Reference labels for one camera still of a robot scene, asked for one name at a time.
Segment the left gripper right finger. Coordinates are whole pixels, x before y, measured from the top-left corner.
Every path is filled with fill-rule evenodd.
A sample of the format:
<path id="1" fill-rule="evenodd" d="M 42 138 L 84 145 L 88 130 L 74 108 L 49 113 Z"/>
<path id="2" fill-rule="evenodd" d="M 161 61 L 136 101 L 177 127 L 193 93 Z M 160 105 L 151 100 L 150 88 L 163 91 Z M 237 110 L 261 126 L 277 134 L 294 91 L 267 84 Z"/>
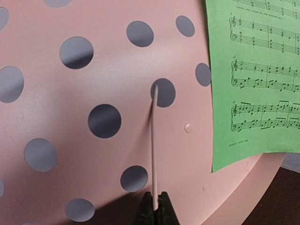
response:
<path id="1" fill-rule="evenodd" d="M 167 192 L 158 196 L 158 209 L 156 210 L 157 225 L 180 225 L 172 202 Z"/>

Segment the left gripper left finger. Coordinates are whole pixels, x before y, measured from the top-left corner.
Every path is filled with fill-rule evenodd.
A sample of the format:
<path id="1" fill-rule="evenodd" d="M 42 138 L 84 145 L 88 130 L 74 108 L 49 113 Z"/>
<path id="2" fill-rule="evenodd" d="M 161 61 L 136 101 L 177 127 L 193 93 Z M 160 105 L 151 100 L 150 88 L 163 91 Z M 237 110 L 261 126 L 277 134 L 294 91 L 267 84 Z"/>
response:
<path id="1" fill-rule="evenodd" d="M 154 225 L 153 197 L 145 192 L 131 225 Z"/>

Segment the pink folding music stand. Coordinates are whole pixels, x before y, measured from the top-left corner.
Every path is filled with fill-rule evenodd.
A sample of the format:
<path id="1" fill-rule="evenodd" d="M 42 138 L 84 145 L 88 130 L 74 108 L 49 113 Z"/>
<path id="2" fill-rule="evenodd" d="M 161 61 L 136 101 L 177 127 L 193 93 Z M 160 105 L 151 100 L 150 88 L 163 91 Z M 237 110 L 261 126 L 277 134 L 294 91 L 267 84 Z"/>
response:
<path id="1" fill-rule="evenodd" d="M 0 3 L 0 222 L 128 225 L 166 191 L 182 225 L 224 203 L 241 224 L 285 157 L 213 173 L 203 0 Z"/>

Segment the green sheet music paper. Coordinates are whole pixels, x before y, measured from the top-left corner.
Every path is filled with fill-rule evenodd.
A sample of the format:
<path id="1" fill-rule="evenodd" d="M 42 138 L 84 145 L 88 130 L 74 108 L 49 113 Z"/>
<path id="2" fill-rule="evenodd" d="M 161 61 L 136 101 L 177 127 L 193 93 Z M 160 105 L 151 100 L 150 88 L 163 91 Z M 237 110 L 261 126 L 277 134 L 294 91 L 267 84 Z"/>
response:
<path id="1" fill-rule="evenodd" d="M 216 172 L 300 151 L 300 3 L 206 1 Z"/>

